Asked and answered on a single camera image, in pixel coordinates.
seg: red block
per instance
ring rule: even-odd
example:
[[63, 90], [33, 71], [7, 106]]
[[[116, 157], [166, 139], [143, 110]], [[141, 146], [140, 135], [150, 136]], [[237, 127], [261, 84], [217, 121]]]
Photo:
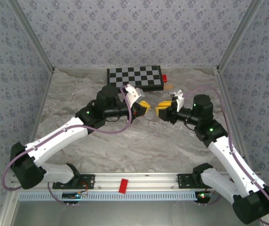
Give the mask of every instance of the red block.
[[162, 75], [162, 78], [163, 78], [163, 82], [167, 82], [167, 81], [168, 81], [168, 79], [167, 79], [167, 75], [163, 74], [163, 75]]
[[126, 193], [126, 188], [127, 188], [128, 180], [122, 179], [121, 184], [120, 184], [120, 189], [119, 192], [125, 194]]

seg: checkered board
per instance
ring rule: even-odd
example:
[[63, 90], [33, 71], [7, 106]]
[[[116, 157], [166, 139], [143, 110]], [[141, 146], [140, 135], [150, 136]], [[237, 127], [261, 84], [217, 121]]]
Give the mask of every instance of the checkered board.
[[120, 88], [130, 84], [143, 91], [163, 90], [160, 66], [126, 67], [107, 69], [107, 84]]

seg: white cable tray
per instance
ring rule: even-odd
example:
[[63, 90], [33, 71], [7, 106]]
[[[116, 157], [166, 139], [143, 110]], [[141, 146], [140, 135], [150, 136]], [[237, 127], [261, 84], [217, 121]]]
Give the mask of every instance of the white cable tray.
[[[57, 199], [62, 200], [63, 192], [54, 192]], [[19, 201], [54, 201], [49, 192], [20, 192]], [[64, 199], [64, 201], [195, 201], [194, 191], [175, 192], [93, 192], [80, 199]]]

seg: marble surface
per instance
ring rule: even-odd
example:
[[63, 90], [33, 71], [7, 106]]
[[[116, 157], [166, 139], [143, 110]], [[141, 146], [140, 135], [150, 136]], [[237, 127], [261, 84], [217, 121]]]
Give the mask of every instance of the marble surface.
[[[168, 83], [187, 93], [202, 85], [218, 87], [213, 69], [165, 69]], [[41, 138], [66, 123], [106, 85], [106, 69], [56, 69], [53, 75], [36, 138]], [[214, 104], [214, 117], [225, 127], [219, 99], [211, 90], [204, 90]], [[160, 120], [156, 105], [170, 99], [169, 90], [147, 92], [151, 105], [147, 115], [135, 119], [123, 133], [106, 135], [94, 132], [53, 155], [48, 162], [74, 164], [80, 172], [189, 172], [208, 162], [218, 171], [222, 164], [193, 131], [183, 123], [172, 125]], [[193, 96], [185, 100], [192, 106]], [[107, 122], [101, 129], [116, 131], [126, 119]]]

